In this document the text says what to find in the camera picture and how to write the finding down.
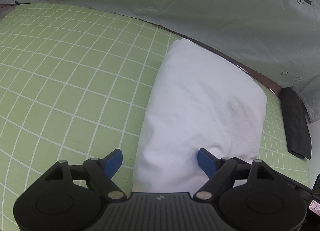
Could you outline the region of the white trousers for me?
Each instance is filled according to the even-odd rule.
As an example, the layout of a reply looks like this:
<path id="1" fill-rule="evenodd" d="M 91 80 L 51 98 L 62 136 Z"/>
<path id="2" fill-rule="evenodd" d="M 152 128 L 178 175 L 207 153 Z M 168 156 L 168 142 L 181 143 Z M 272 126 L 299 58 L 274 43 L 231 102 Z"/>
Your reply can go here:
<path id="1" fill-rule="evenodd" d="M 194 194 L 208 177 L 199 149 L 248 163 L 259 154 L 267 96 L 241 69 L 188 39 L 156 76 L 137 148 L 133 191 Z"/>

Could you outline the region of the green grid cutting mat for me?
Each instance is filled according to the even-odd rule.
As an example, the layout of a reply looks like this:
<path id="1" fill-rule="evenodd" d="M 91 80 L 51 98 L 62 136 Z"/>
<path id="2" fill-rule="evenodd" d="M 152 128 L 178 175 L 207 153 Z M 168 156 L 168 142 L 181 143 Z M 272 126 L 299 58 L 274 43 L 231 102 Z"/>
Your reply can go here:
<path id="1" fill-rule="evenodd" d="M 150 94 L 180 36 L 120 14 L 59 4 L 1 9 L 1 230 L 59 160 L 81 165 L 115 149 L 112 178 L 132 191 Z"/>

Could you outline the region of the folded black garment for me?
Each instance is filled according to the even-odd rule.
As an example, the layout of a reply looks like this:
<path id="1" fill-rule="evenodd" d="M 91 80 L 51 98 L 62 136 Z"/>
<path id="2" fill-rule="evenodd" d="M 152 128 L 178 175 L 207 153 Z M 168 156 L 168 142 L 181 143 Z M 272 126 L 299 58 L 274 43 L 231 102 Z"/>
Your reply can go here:
<path id="1" fill-rule="evenodd" d="M 293 89 L 283 88 L 280 103 L 288 152 L 299 159 L 311 159 L 311 137 L 302 100 Z"/>

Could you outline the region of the grey carrot print sheet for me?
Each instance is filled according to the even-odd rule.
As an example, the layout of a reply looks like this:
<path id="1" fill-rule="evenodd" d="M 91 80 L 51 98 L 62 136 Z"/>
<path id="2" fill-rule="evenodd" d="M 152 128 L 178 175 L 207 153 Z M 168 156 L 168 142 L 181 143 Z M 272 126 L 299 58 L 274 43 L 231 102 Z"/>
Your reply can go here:
<path id="1" fill-rule="evenodd" d="M 1 0 L 60 3 L 163 26 L 208 45 L 300 96 L 319 120 L 319 0 Z"/>

